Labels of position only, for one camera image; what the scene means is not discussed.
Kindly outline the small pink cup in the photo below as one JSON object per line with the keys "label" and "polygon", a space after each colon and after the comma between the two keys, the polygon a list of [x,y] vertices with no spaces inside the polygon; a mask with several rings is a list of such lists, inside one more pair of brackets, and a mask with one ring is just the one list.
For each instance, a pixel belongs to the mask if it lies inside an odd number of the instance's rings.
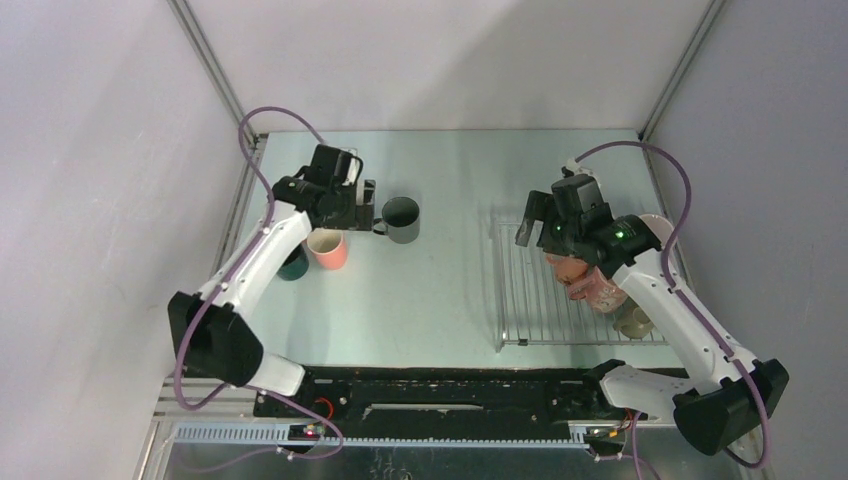
{"label": "small pink cup", "polygon": [[583,278],[589,270],[589,265],[572,256],[547,255],[547,263],[553,268],[558,283],[568,286]]}

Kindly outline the pink patterned mug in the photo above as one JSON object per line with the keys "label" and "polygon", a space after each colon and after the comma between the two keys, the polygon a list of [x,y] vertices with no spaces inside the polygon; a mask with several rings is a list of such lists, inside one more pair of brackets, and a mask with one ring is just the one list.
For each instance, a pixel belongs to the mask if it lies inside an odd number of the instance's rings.
{"label": "pink patterned mug", "polygon": [[629,299],[624,290],[596,267],[568,286],[567,294],[571,300],[583,300],[592,310],[602,314],[614,312]]}

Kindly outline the dark green mug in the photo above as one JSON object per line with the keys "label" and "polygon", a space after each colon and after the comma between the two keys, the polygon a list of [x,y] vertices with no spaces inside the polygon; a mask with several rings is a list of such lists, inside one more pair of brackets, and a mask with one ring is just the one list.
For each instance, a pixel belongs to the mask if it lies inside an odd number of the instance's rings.
{"label": "dark green mug", "polygon": [[284,281],[296,281],[307,273],[309,266],[306,250],[302,245],[298,245],[277,270],[276,275]]}

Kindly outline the beige mug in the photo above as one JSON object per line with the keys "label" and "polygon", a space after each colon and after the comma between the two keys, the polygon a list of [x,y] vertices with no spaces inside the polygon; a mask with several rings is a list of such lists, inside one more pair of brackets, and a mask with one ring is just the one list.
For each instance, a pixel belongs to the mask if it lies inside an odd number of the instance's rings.
{"label": "beige mug", "polygon": [[642,340],[654,330],[654,323],[645,311],[632,300],[626,301],[617,311],[613,329],[631,340]]}

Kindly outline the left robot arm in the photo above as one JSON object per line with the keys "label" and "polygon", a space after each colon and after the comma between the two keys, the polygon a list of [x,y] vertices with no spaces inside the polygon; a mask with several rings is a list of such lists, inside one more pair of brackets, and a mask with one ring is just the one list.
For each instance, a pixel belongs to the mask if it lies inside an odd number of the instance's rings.
{"label": "left robot arm", "polygon": [[314,230],[370,229],[375,183],[362,179],[363,169],[354,151],[319,144],[309,164],[270,186],[248,241],[197,292],[177,292],[169,301],[179,369],[275,392],[292,416],[312,411],[316,390],[303,381],[305,367],[266,350],[249,320],[284,261]]}

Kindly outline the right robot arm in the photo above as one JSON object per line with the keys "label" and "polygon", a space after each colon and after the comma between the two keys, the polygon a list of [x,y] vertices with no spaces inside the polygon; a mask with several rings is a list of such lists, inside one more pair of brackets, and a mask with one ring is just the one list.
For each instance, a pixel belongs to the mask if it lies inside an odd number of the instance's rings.
{"label": "right robot arm", "polygon": [[633,300],[681,361],[684,379],[642,371],[619,360],[590,372],[585,411],[606,418],[618,408],[673,419],[684,439],[713,456],[764,427],[789,383],[777,359],[743,347],[680,280],[661,240],[639,215],[614,217],[597,181],[572,174],[549,192],[529,192],[515,237],[528,245],[534,227],[546,254],[575,257]]}

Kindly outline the grey black mug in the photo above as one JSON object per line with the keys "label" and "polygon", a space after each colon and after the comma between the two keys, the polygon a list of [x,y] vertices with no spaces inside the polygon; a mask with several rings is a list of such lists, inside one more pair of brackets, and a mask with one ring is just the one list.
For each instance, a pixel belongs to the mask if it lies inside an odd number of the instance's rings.
{"label": "grey black mug", "polygon": [[373,221],[372,232],[397,244],[412,243],[419,237],[420,215],[420,206],[412,198],[392,198],[384,204],[381,217]]}

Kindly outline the white lilac mug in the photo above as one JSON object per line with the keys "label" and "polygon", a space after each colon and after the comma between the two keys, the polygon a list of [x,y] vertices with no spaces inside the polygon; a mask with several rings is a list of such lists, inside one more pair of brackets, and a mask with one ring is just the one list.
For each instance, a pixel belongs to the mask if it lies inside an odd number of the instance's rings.
{"label": "white lilac mug", "polygon": [[674,232],[675,226],[667,218],[657,214],[642,214],[639,218],[657,237],[661,246],[665,247]]}

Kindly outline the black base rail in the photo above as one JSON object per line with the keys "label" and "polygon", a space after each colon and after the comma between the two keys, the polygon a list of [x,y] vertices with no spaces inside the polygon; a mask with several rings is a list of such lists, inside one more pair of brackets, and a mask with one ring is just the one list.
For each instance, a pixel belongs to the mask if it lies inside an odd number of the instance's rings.
{"label": "black base rail", "polygon": [[348,440],[569,440],[586,421],[620,424],[586,368],[310,366],[295,403]]}

